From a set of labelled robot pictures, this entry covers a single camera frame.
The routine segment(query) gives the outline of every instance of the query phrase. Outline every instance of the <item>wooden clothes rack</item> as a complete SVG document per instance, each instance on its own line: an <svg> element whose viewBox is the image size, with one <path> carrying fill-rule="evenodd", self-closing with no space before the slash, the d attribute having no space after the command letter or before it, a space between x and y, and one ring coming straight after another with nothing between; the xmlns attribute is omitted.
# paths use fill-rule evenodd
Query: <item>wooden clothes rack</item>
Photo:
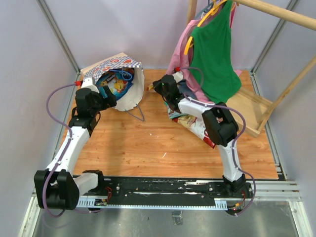
<svg viewBox="0 0 316 237"><path fill-rule="evenodd" d="M234 2L316 31L316 19L311 17L260 0L234 0ZM197 0L190 0L187 23L194 18L196 8ZM242 87L226 104L243 114L246 119L246 132L253 137L257 137L264 128L273 110L315 65L316 55L273 102ZM238 115L234 114L233 116L241 128L243 126L242 120Z"/></svg>

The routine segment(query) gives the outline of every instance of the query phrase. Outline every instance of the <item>wooden table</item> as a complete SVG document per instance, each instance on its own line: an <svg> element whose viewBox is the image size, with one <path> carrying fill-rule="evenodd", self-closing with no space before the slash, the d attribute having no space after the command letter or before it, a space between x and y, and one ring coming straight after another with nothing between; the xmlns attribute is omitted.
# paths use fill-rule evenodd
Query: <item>wooden table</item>
<svg viewBox="0 0 316 237"><path fill-rule="evenodd" d="M145 87L164 72L145 70ZM248 72L244 71L240 78L243 87L252 90ZM101 120L84 146L74 174L100 169L104 175L114 176L222 177L218 149L170 120L160 95L145 91L140 107L145 122L112 108L101 112ZM140 116L137 108L131 112ZM257 138L243 134L237 148L241 167L256 179L278 178L264 131Z"/></svg>

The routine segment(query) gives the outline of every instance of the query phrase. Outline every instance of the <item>green garment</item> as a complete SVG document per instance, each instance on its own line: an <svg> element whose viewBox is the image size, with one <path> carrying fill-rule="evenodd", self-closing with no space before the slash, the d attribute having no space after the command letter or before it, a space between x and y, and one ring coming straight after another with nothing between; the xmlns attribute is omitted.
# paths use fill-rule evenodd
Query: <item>green garment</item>
<svg viewBox="0 0 316 237"><path fill-rule="evenodd" d="M190 67L200 68L204 74L202 90L215 103L227 102L241 87L241 81L231 64L230 13L232 1L227 1L221 12L206 26L195 27L193 60ZM190 72L201 83L199 71Z"/></svg>

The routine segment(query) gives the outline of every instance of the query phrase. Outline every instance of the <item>pink shirt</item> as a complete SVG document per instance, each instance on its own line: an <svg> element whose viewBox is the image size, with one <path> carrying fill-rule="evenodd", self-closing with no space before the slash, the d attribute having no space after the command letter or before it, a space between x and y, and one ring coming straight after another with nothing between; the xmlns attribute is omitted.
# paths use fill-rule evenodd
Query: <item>pink shirt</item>
<svg viewBox="0 0 316 237"><path fill-rule="evenodd" d="M220 6L220 9L217 11L217 13L214 16L208 17L203 23L202 26L207 25L222 9L222 5ZM233 22L233 16L235 13L236 8L231 13L231 25ZM179 38L179 41L177 43L176 48L174 49L173 55L171 57L171 61L169 63L169 67L167 69L166 74L171 75L173 74L173 70L176 67L184 68L188 67L190 63L192 62L193 58L193 47L189 48L188 55L184 55L184 49L186 47L186 44L188 42L188 39L193 31L193 29L198 25L200 22L200 19L192 20L189 22L187 27L185 28L184 32ZM183 70L183 78L187 81L187 86L190 90L196 91L199 88L199 85L193 75L189 72L189 70ZM235 71L238 76L240 76L241 71L236 70ZM198 100L203 102L209 102L210 100L206 97L204 92L200 89L195 93Z"/></svg>

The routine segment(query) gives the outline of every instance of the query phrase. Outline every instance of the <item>wooden rod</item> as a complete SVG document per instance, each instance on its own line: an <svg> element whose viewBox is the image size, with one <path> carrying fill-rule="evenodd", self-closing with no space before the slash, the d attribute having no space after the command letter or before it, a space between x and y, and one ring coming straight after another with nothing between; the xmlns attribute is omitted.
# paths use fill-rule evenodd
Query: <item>wooden rod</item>
<svg viewBox="0 0 316 237"><path fill-rule="evenodd" d="M299 13L289 11L282 7L278 7L260 0L233 1L316 31L316 19L313 19L311 17L304 16Z"/></svg>
<svg viewBox="0 0 316 237"><path fill-rule="evenodd" d="M306 67L297 75L297 77L287 86L287 88L282 92L282 94L267 108L267 110L260 117L259 121L266 120L272 111L281 103L285 96L294 89L294 87L304 78L304 76L316 65L316 55L314 58L306 65Z"/></svg>
<svg viewBox="0 0 316 237"><path fill-rule="evenodd" d="M189 2L187 25L196 16L197 3L198 3L198 0L190 0Z"/></svg>

